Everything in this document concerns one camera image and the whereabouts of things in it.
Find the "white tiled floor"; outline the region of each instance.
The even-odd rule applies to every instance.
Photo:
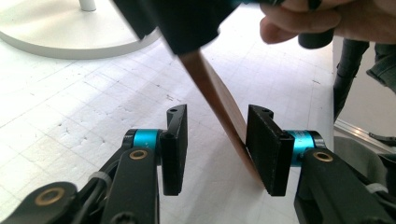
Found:
[[[205,47],[207,59],[245,117],[249,104],[268,107],[282,129],[317,130],[332,148],[332,47],[265,45],[261,17],[253,7],[235,11]],[[259,189],[162,40],[95,61],[43,58],[0,40],[0,220],[48,183],[80,189],[128,129],[165,129],[165,111],[180,104],[189,108],[188,159],[182,193],[161,196],[162,223],[297,223],[299,169],[286,197]]]

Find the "brass screw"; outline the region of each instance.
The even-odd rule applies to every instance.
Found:
[[[63,188],[46,189],[35,198],[35,204],[46,206],[58,202],[64,196]]]
[[[326,161],[326,162],[332,161],[332,156],[324,152],[315,152],[314,157],[320,161]]]
[[[131,154],[129,154],[129,157],[132,160],[138,161],[138,160],[142,160],[145,159],[147,157],[148,153],[146,150],[136,150],[131,152]]]

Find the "human hand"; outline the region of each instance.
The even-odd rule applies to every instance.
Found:
[[[308,0],[286,0],[281,7],[261,4],[262,40],[283,42],[300,33],[334,34],[348,39],[396,44],[396,1],[322,0],[316,11],[308,11]]]

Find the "wooden board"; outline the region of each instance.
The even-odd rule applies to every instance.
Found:
[[[200,50],[178,55],[178,58],[215,112],[247,170],[262,185],[245,147],[247,125],[235,99]]]

